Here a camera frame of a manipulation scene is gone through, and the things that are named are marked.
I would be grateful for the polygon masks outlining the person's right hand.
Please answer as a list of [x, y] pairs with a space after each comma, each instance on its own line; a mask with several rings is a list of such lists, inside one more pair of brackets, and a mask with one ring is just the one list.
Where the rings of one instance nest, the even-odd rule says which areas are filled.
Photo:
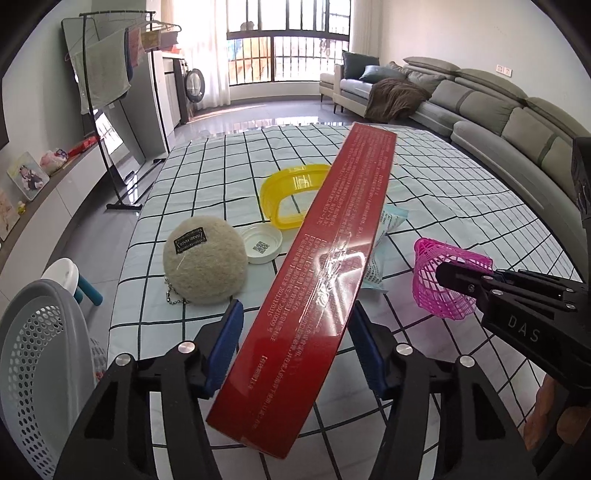
[[[558, 387], [559, 383], [546, 374], [536, 394], [534, 411], [524, 427], [523, 439], [528, 451], [538, 447], [548, 431], [551, 410], [558, 406]], [[589, 421], [589, 407], [568, 407], [558, 419], [558, 436], [567, 445], [575, 445]]]

